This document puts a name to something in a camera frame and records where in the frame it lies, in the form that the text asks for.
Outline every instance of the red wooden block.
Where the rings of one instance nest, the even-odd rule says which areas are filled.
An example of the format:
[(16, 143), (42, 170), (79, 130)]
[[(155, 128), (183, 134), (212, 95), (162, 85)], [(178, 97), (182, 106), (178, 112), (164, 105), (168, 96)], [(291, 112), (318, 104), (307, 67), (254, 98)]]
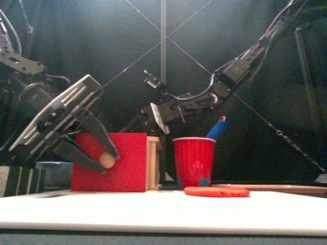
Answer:
[[(147, 134), (108, 133), (120, 153), (112, 168), (100, 174), (82, 164), (74, 164), (72, 190), (78, 191), (147, 191)], [(99, 162), (104, 147), (90, 133), (79, 133), (75, 142), (88, 156)]]

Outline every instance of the orange disc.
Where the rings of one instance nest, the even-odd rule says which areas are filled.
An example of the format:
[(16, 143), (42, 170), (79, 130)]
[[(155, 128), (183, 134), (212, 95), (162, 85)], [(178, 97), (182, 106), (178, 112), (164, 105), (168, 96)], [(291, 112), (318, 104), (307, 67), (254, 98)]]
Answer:
[(187, 187), (184, 193), (204, 197), (249, 197), (251, 195), (249, 189), (235, 187)]

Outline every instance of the black curtain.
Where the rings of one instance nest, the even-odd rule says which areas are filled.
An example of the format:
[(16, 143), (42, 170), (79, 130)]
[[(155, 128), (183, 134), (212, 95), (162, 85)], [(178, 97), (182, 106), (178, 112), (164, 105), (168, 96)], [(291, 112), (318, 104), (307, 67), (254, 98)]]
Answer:
[[(24, 0), (2, 1), (26, 47), (27, 23), (35, 26), (30, 58), (48, 73), (72, 81), (90, 74), (104, 86), (102, 121), (119, 131), (139, 110), (160, 96), (143, 82), (147, 70), (162, 75), (160, 0)], [(167, 81), (171, 94), (200, 93), (212, 73), (241, 55), (266, 32), (289, 1), (166, 1)], [(306, 28), (315, 100), (326, 147), (326, 21)], [(294, 33), (274, 44), (254, 81), (237, 91), (266, 120), (326, 165), (318, 149), (311, 109)], [(211, 113), (171, 124), (166, 171), (175, 178), (171, 140), (204, 136), (220, 115), (230, 128), (216, 146), (214, 179), (220, 181), (311, 181), (319, 169), (291, 147), (237, 97)]]

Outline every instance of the white table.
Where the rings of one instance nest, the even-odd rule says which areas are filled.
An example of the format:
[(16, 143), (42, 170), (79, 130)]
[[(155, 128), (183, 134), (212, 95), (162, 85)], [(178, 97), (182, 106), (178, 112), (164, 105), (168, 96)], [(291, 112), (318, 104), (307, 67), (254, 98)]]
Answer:
[(326, 198), (273, 191), (207, 198), (63, 190), (2, 198), (0, 229), (327, 236), (326, 207)]

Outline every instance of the red plastic cup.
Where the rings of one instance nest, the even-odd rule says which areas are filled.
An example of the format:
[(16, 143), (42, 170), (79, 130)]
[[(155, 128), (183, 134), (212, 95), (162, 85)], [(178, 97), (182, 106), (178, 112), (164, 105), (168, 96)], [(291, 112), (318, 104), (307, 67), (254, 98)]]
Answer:
[(174, 139), (172, 142), (180, 188), (210, 186), (216, 141), (210, 138), (184, 137)]

